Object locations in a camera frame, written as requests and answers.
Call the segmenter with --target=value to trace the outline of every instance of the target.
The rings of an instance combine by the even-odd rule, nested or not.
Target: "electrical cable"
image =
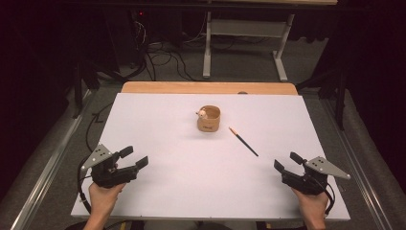
[[[146,46],[146,41],[147,41],[147,32],[146,32],[146,28],[144,27],[144,25],[138,21],[133,21],[133,25],[134,27],[138,28],[138,32],[135,33],[133,30],[131,30],[131,34],[133,36],[133,40],[135,43],[135,47],[136,50],[138,51],[138,56],[142,56],[146,51],[147,51],[147,46]],[[139,37],[140,34],[143,34],[143,40],[141,41],[141,43],[138,42],[137,38]],[[147,62],[146,60],[143,59],[140,60],[138,59],[136,62],[140,62],[138,68],[133,71],[131,74],[127,75],[127,76],[122,76],[120,73],[116,72],[116,71],[111,71],[108,70],[102,66],[97,65],[96,63],[90,61],[90,60],[86,60],[88,64],[90,64],[91,66],[93,66],[93,68],[95,68],[97,71],[103,72],[105,73],[105,75],[107,75],[108,77],[112,78],[112,79],[107,79],[104,78],[102,76],[98,76],[98,79],[104,80],[104,81],[112,81],[112,80],[116,80],[116,81],[120,81],[122,83],[127,82],[129,79],[141,74],[146,68],[147,68]]]
[[[174,60],[176,61],[176,71],[177,71],[178,75],[179,75],[182,79],[187,80],[187,81],[206,81],[206,80],[197,80],[197,79],[194,79],[194,78],[188,73],[188,71],[186,70],[186,63],[185,63],[185,61],[183,60],[182,56],[181,56],[178,52],[176,52],[176,51],[167,51],[167,50],[165,50],[165,49],[164,49],[164,45],[162,45],[160,49],[157,49],[157,50],[155,50],[154,52],[149,52],[149,53],[158,53],[158,54],[156,54],[155,56],[150,57],[150,61],[151,61],[152,65],[162,66],[162,65],[165,65],[165,64],[170,63],[170,61],[171,61],[172,59],[174,59]],[[155,63],[152,62],[152,60],[153,60],[154,58],[157,58],[157,57],[163,56],[163,55],[169,56],[169,59],[166,60],[164,63],[155,64]],[[181,62],[181,63],[183,64],[183,72],[184,72],[184,74],[186,75],[186,77],[185,77],[185,76],[180,72],[180,70],[179,70],[179,67],[180,67],[179,62]]]
[[[194,41],[196,41],[196,40],[200,40],[201,38],[206,37],[205,35],[200,36],[200,35],[203,33],[204,26],[206,25],[206,20],[207,20],[207,13],[204,14],[203,23],[202,23],[202,26],[200,27],[199,33],[197,33],[197,36],[195,36],[195,37],[192,38],[191,40],[184,41],[184,42],[183,42],[184,44],[187,44],[187,43],[190,43],[190,42],[194,42]]]
[[[86,199],[86,195],[83,192],[83,189],[81,188],[81,180],[80,179],[80,172],[81,172],[81,167],[83,166],[84,162],[89,158],[90,154],[85,156],[79,163],[78,166],[78,193],[80,196],[80,202],[83,203],[84,207],[86,208],[87,212],[90,214],[92,212],[92,207],[90,206],[89,202]]]
[[[260,44],[260,43],[265,42],[270,39],[270,37],[262,37],[258,41],[248,41],[248,40],[241,39],[242,37],[247,37],[247,36],[232,36],[232,38],[229,38],[229,37],[230,37],[229,35],[214,35],[214,38],[217,38],[217,40],[219,38],[223,38],[223,40],[220,40],[221,43],[225,43],[225,42],[228,42],[229,40],[231,40],[231,44],[225,48],[216,48],[215,46],[212,45],[213,49],[228,50],[228,49],[232,48],[237,42],[248,43],[248,44]]]
[[[152,72],[153,72],[153,77],[152,77],[152,76],[151,76],[151,74],[149,73],[148,68],[147,68],[147,71],[148,71],[149,77],[150,77],[150,79],[151,79],[152,81],[156,81],[156,72],[155,72],[155,66],[154,66],[154,64],[153,64],[153,62],[152,62],[152,58],[151,58],[151,56],[149,55],[149,53],[147,53],[147,57],[148,57],[148,59],[149,59],[149,62],[151,63],[151,66],[152,66]]]
[[[160,51],[164,48],[164,43],[161,41],[149,43],[148,48],[150,48],[151,46],[154,46],[154,45],[161,45],[161,47],[156,48],[155,50],[152,50],[152,51],[148,50],[149,53],[154,53],[154,52]]]
[[[332,190],[331,186],[328,184],[328,186],[330,187],[330,189],[332,190],[333,195],[334,195],[334,198],[331,197],[331,194],[328,192],[328,190],[327,190],[325,187],[323,187],[323,185],[322,185],[317,179],[315,179],[315,178],[312,177],[312,176],[310,176],[309,178],[311,178],[314,182],[316,182],[316,183],[324,190],[324,193],[326,193],[326,195],[327,195],[327,197],[328,197],[328,199],[329,199],[329,201],[330,201],[328,207],[327,207],[326,210],[325,210],[325,217],[327,217],[328,214],[329,214],[329,212],[331,211],[332,207],[334,206],[335,193],[334,193],[334,191]]]
[[[87,179],[89,177],[91,177],[91,175],[88,175],[88,176],[85,176],[85,177],[81,178],[80,181],[83,181],[84,179]]]
[[[200,47],[204,47],[206,45],[206,41],[200,41],[201,39],[205,38],[205,35],[200,36],[199,38],[193,40],[193,41],[188,41],[186,43],[184,43],[184,45],[188,46],[188,47],[192,47],[192,48],[200,48]]]
[[[112,104],[113,104],[113,103],[109,103],[108,105],[106,105],[105,107],[103,107],[99,112],[97,112],[97,113],[92,113],[93,118],[92,118],[92,120],[90,121],[89,126],[88,126],[87,129],[86,129],[86,135],[85,135],[86,146],[87,146],[87,148],[89,149],[90,152],[93,151],[93,149],[90,148],[90,145],[89,145],[89,138],[88,138],[90,127],[93,125],[93,123],[95,122],[95,120],[96,120],[95,123],[102,123],[102,121],[99,121],[99,117],[100,117],[101,113],[102,113],[107,107],[109,107],[109,106],[112,105]]]

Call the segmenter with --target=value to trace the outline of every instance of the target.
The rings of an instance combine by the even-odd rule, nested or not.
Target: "metal rail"
[[[358,187],[361,191],[362,196],[365,199],[368,208],[372,214],[373,220],[375,221],[376,226],[378,229],[382,230],[392,230],[392,225],[390,224],[388,218],[386,217],[385,211],[383,210],[378,196],[376,195],[375,190],[373,189],[370,181],[368,180],[367,176],[365,175],[362,167],[356,157],[354,150],[352,149],[349,139],[344,131],[338,127],[337,123],[334,120],[334,111],[332,105],[329,103],[328,100],[321,100],[323,108],[326,110],[331,123],[334,125],[335,130],[340,138],[341,143],[343,144],[343,148],[345,149],[345,153],[347,154],[347,159],[350,163],[350,167],[354,172],[354,179],[358,184]]]
[[[87,99],[90,95],[90,90],[87,90],[84,95],[84,99]],[[84,109],[90,104],[91,100],[86,100]],[[60,144],[56,148],[55,152],[52,154],[47,165],[42,171],[41,176],[35,183],[33,190],[31,191],[30,196],[26,200],[23,208],[18,214],[17,218],[14,221],[14,224],[11,227],[11,230],[23,230],[30,229],[30,224],[38,210],[39,206],[42,203],[45,195],[48,192],[48,189],[51,187],[51,184],[55,178],[57,170],[65,156],[66,147],[71,140],[72,135],[77,129],[80,121],[82,119],[82,114],[79,114],[78,117],[72,122],[65,136],[61,140]]]

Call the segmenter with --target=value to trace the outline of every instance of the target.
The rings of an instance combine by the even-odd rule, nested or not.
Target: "white table surface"
[[[207,104],[221,109],[217,132],[197,129],[195,112]],[[119,168],[149,158],[111,215],[126,219],[300,219],[297,198],[282,184],[274,160],[303,174],[290,151],[308,160],[325,157],[303,98],[293,95],[121,93],[100,143],[111,151],[133,146]],[[82,185],[88,198],[91,182]],[[328,182],[336,194],[328,219],[350,219],[335,179]],[[79,199],[72,216],[88,217]]]

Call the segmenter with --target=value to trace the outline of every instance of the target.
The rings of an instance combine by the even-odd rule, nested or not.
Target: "black cable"
[[[86,195],[83,193],[83,189],[81,188],[81,179],[80,179],[80,172],[81,172],[81,167],[83,166],[84,162],[89,158],[90,154],[85,156],[79,163],[78,166],[78,192],[80,196],[80,202],[83,203],[84,207],[86,208],[87,212],[89,214],[92,212],[92,207],[90,206],[89,202],[86,199]]]
[[[156,45],[156,44],[160,44],[161,47],[160,48],[155,48],[154,50],[151,50],[151,51],[149,50],[148,51],[149,53],[154,53],[154,52],[157,52],[157,51],[162,50],[164,48],[164,43],[163,42],[153,42],[153,43],[150,43],[148,46],[153,46],[153,45]]]
[[[172,54],[170,54],[170,55],[176,60],[176,71],[177,71],[178,75],[179,75],[182,79],[188,80],[188,81],[197,81],[197,80],[193,79],[193,78],[186,72],[186,65],[185,65],[185,62],[183,62],[183,60],[182,60],[182,62],[184,63],[184,71],[186,72],[185,74],[186,74],[186,76],[188,76],[189,78],[184,77],[184,76],[179,72],[179,60],[178,60],[178,58],[175,57],[175,56],[173,56]]]
[[[327,190],[325,187],[323,187],[323,185],[322,185],[317,179],[315,179],[315,178],[312,177],[312,176],[310,176],[309,178],[311,178],[314,182],[316,182],[316,183],[324,190],[324,193],[326,193],[326,195],[327,195],[327,197],[328,197],[328,199],[329,199],[329,201],[330,201],[328,207],[327,207],[326,210],[325,210],[325,215],[328,216],[329,212],[331,211],[332,207],[334,206],[335,193],[334,193],[334,191],[332,190],[331,186],[328,184],[328,186],[330,187],[330,189],[332,190],[332,192],[333,192],[333,194],[334,194],[334,198],[331,197],[331,194],[328,192],[328,190]]]
[[[91,177],[91,175],[88,175],[88,176],[85,176],[85,177],[81,178],[80,181],[83,181],[84,179],[87,179],[89,177]]]
[[[174,52],[176,55],[179,56],[179,58],[180,58],[180,60],[181,60],[181,62],[182,62],[182,64],[183,64],[183,71],[185,72],[186,76],[189,77],[189,80],[190,80],[190,81],[206,81],[206,80],[196,80],[196,79],[192,78],[192,76],[189,75],[188,72],[186,71],[186,63],[185,63],[185,61],[183,60],[182,56],[181,56],[179,53],[177,53],[176,51],[172,51],[172,52]],[[178,74],[180,75],[180,72],[179,72],[179,64],[178,64],[177,58],[176,58],[176,57],[174,57],[174,58],[176,59],[176,69],[177,69],[177,71],[178,71]]]
[[[267,40],[269,40],[271,38],[271,37],[268,37],[268,36],[264,36],[264,37],[261,37],[258,41],[249,41],[249,40],[239,39],[241,37],[245,37],[245,36],[236,36],[234,38],[234,40],[236,40],[238,42],[241,42],[241,43],[260,44],[260,43],[265,42],[265,41],[267,41]]]
[[[178,60],[178,58],[175,57],[175,56],[173,56],[172,53],[169,52],[169,51],[164,51],[164,52],[166,52],[165,55],[168,55],[168,56],[169,56],[169,61],[171,61],[172,59],[174,59],[174,60],[176,61],[176,71],[177,71],[178,75],[179,75],[182,79],[187,80],[187,81],[190,81],[191,79],[185,78],[185,77],[179,72],[179,60]]]
[[[89,149],[90,152],[93,151],[93,149],[90,148],[90,145],[89,145],[89,138],[88,138],[90,127],[93,125],[93,123],[95,122],[95,120],[96,120],[96,123],[101,123],[101,122],[102,122],[102,121],[99,121],[99,117],[100,117],[101,113],[102,113],[107,107],[109,107],[109,106],[112,105],[112,104],[113,104],[113,103],[109,103],[108,105],[106,105],[105,107],[103,107],[99,112],[92,114],[92,115],[93,115],[93,118],[92,118],[92,121],[90,121],[89,126],[88,126],[87,129],[86,129],[86,136],[85,136],[86,146],[87,146],[87,148]]]
[[[108,75],[109,77],[121,82],[121,83],[126,83],[128,80],[126,78],[124,78],[123,76],[117,74],[114,71],[111,71],[107,68],[104,68],[101,65],[96,64],[95,62],[93,62],[92,60],[89,59],[85,59],[83,58],[81,61],[83,61],[84,63],[86,63],[87,65],[91,66],[94,70],[96,71],[100,71],[105,73],[106,75]]]
[[[225,48],[216,48],[214,45],[212,45],[212,48],[215,50],[228,50],[228,49],[232,48],[235,43],[236,43],[236,40],[232,39],[231,44]]]
[[[152,78],[151,75],[150,75],[150,73],[149,73],[149,70],[148,70],[148,68],[147,68],[147,71],[148,71],[148,73],[149,73],[149,77],[151,78],[152,81],[156,81],[155,66],[154,66],[154,64],[153,64],[153,62],[152,62],[152,58],[151,58],[151,56],[149,55],[149,53],[147,53],[147,57],[148,57],[148,59],[149,59],[149,62],[151,63],[151,66],[152,66],[152,73],[153,73],[153,78]]]
[[[136,69],[134,72],[132,72],[131,74],[129,74],[127,76],[122,76],[120,73],[117,73],[115,71],[107,71],[107,73],[106,73],[106,69],[104,69],[104,71],[101,71],[101,72],[105,73],[110,78],[105,78],[103,76],[98,75],[98,79],[103,80],[103,81],[116,81],[117,78],[120,77],[125,82],[125,81],[128,81],[129,79],[141,74],[145,69],[146,69],[146,61],[143,59],[141,61],[141,64],[138,66],[138,69]]]
[[[204,31],[205,25],[207,25],[207,23],[206,23],[206,21],[207,21],[207,16],[208,16],[208,14],[205,13],[205,14],[204,14],[204,18],[203,18],[203,22],[202,22],[202,26],[200,27],[200,31],[197,33],[197,35],[196,35],[194,38],[190,39],[190,40],[182,41],[183,44],[188,45],[188,43],[195,42],[195,41],[197,41],[197,40],[201,40],[202,38],[205,38],[205,37],[206,37],[205,35],[201,35],[201,34],[202,34],[203,31]]]
[[[164,50],[162,50],[162,51],[165,52],[165,53],[164,53],[164,54],[158,54],[158,55],[152,56],[151,59],[154,59],[154,58],[156,58],[156,57],[158,57],[158,56],[163,56],[163,55],[169,56],[169,59],[168,59],[167,61],[165,61],[164,63],[159,63],[159,64],[155,63],[155,64],[153,64],[153,65],[156,65],[156,66],[166,65],[166,64],[168,64],[168,63],[172,60],[172,55],[171,55],[170,53],[168,53],[168,52],[166,52],[166,51],[164,51]]]
[[[204,47],[206,45],[206,40],[202,40],[203,38],[205,38],[206,36],[201,36],[193,41],[188,41],[188,42],[184,42],[183,44],[185,46],[188,47],[192,47],[192,48],[200,48],[200,47]]]

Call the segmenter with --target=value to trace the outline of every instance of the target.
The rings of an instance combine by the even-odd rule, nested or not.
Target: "dark background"
[[[368,2],[339,4],[363,7]],[[329,37],[315,70],[317,76],[331,68],[362,31],[357,48],[351,50],[354,61],[347,67],[348,89],[378,150],[405,191],[406,45],[402,39],[406,32],[402,22],[406,21],[406,8],[400,0],[376,2],[379,7],[372,16],[297,14],[289,39],[305,36],[311,42]],[[149,11],[148,23],[151,30],[180,46],[179,32],[197,33],[203,16],[201,12]],[[55,0],[9,0],[0,6],[0,19],[3,198],[65,110],[78,52],[109,69],[117,68],[117,62],[100,10],[61,11]]]

